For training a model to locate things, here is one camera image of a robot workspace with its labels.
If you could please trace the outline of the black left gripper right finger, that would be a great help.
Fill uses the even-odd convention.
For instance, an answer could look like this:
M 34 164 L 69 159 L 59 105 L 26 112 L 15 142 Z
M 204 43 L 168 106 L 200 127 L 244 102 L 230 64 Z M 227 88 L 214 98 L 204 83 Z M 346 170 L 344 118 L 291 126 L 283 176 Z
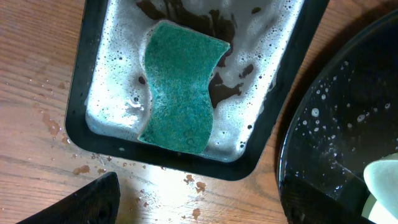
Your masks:
M 296 176 L 281 182 L 280 201 L 289 223 L 373 224 Z

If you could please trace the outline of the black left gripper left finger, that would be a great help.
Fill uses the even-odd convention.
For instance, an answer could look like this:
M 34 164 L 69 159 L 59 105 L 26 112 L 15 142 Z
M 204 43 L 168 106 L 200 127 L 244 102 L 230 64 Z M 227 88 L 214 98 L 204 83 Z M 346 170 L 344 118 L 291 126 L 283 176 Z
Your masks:
M 120 196 L 118 176 L 109 172 L 18 224 L 115 224 Z

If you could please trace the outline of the mint green plate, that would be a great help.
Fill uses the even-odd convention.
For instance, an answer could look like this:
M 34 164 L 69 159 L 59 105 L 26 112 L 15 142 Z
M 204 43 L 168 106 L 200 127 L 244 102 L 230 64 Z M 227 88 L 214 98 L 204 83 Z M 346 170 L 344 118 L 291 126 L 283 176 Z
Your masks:
M 368 164 L 364 182 L 370 195 L 362 216 L 378 224 L 397 224 L 397 153 Z

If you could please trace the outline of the green scrub sponge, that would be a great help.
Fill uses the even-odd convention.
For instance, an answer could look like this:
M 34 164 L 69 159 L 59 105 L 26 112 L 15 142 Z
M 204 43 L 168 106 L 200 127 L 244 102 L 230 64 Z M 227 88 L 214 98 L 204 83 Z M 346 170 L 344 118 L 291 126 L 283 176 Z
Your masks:
M 144 71 L 152 106 L 139 140 L 177 152 L 201 154 L 213 127 L 208 90 L 229 43 L 170 21 L 160 21 L 147 41 Z

